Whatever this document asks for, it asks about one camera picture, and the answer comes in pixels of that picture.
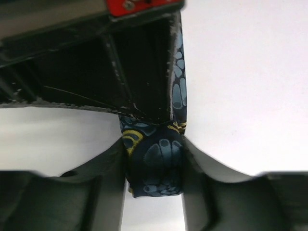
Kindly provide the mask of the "blue yellow patterned tie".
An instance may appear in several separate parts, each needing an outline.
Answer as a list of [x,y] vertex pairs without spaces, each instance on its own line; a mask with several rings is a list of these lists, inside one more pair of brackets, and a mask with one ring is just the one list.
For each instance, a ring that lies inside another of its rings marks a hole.
[[153,125],[119,117],[127,151],[128,191],[134,198],[174,196],[182,192],[182,136],[187,125],[187,88],[181,29],[177,33],[173,74],[171,121]]

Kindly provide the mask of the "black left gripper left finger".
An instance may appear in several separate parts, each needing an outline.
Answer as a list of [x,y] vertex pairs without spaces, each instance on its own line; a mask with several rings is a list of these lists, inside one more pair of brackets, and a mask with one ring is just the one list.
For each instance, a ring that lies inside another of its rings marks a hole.
[[1,171],[1,230],[120,230],[124,159],[122,141],[117,140],[105,152],[59,177]]

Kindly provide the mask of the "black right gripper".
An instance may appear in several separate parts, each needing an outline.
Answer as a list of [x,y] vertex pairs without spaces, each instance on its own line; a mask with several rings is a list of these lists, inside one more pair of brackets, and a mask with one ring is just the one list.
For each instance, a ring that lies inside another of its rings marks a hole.
[[3,0],[0,105],[185,122],[182,0]]

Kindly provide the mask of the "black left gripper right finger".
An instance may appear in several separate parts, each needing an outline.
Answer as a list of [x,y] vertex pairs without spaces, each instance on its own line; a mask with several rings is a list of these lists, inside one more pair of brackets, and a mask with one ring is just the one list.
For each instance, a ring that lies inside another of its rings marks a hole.
[[189,231],[305,231],[308,174],[249,176],[184,139],[183,210]]

